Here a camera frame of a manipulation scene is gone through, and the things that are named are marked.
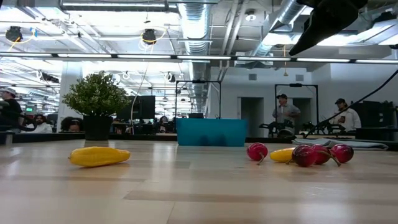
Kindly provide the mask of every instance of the teal box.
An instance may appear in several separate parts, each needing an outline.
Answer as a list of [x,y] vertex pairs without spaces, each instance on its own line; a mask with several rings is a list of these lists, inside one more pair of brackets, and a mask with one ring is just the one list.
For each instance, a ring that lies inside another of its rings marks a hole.
[[247,122],[240,119],[177,119],[180,146],[244,146]]

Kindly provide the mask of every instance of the door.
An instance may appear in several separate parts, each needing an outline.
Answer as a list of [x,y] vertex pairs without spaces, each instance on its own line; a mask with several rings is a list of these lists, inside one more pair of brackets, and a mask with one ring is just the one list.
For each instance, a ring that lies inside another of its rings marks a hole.
[[294,134],[299,134],[303,124],[312,120],[311,98],[293,98],[293,105],[301,111],[294,123]]
[[264,130],[259,125],[264,122],[264,99],[253,97],[238,98],[238,114],[248,122],[250,138],[263,138]]

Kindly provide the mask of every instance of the cap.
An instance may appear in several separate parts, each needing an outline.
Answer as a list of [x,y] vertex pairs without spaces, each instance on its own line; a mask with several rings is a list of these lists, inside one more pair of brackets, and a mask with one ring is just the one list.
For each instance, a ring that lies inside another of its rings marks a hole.
[[281,95],[277,95],[276,98],[279,99],[279,97],[282,97],[283,99],[287,99],[286,94],[281,94]]
[[15,90],[13,90],[12,88],[9,88],[9,87],[2,88],[2,89],[0,89],[0,91],[6,91],[6,92],[9,92],[11,94],[17,95],[17,91],[15,91]]
[[346,103],[346,101],[342,98],[338,99],[335,104]]

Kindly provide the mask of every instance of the red radish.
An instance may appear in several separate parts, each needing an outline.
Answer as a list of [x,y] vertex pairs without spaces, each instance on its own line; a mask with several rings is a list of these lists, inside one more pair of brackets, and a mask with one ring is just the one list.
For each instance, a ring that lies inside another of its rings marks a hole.
[[246,153],[248,154],[249,158],[254,161],[259,161],[257,165],[260,165],[261,162],[268,154],[268,149],[265,145],[261,143],[254,143],[251,144],[247,149]]
[[[327,154],[330,154],[329,149],[326,148],[325,146],[322,146],[322,145],[313,145],[311,148],[313,150],[317,151],[317,152],[318,151],[322,151],[322,152],[325,152]],[[330,159],[329,155],[326,155],[326,154],[323,154],[323,153],[318,153],[317,160],[315,161],[315,164],[316,165],[324,164],[324,163],[328,162],[329,159]]]
[[331,154],[337,158],[341,163],[350,161],[354,156],[354,149],[351,146],[345,144],[337,144],[331,149]]
[[297,146],[292,152],[292,161],[294,161],[297,165],[302,167],[309,167],[314,165],[314,163],[318,159],[318,155],[324,154],[329,158],[334,159],[331,154],[324,151],[316,151],[311,146],[301,145]]

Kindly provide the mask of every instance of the potted plant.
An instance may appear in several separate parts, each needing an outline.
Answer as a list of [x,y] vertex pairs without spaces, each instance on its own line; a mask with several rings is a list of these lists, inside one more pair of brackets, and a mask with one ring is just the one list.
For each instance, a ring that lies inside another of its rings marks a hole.
[[86,140],[108,140],[112,114],[129,103],[126,91],[118,88],[112,74],[90,74],[70,85],[62,103],[83,115]]

